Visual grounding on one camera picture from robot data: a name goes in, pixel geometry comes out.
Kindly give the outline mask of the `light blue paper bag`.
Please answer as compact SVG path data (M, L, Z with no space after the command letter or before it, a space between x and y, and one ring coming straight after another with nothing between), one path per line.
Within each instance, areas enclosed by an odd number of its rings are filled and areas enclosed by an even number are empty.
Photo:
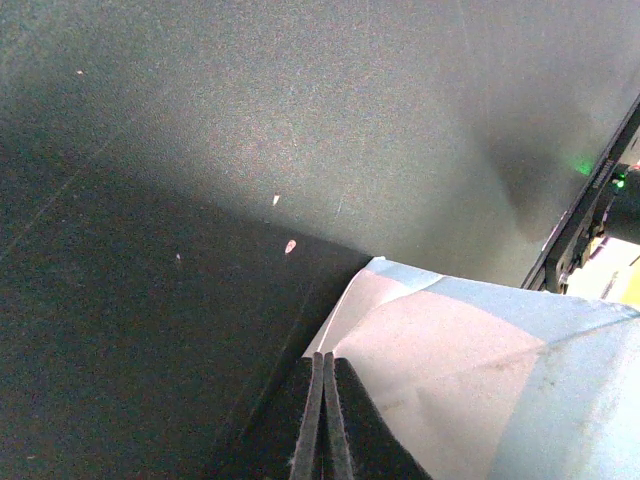
M639 313L382 257L309 345L347 360L437 479L635 479Z

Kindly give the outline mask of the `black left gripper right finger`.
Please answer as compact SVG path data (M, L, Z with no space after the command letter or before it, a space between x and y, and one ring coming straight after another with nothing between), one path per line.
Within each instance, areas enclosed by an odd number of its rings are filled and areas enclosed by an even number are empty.
M428 479L430 475L394 437L354 367L324 356L324 479Z

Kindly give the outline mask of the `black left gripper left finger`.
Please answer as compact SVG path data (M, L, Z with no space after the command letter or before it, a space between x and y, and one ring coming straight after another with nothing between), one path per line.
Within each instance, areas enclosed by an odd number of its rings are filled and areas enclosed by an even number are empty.
M322 354L299 359L214 477L320 479L323 380Z

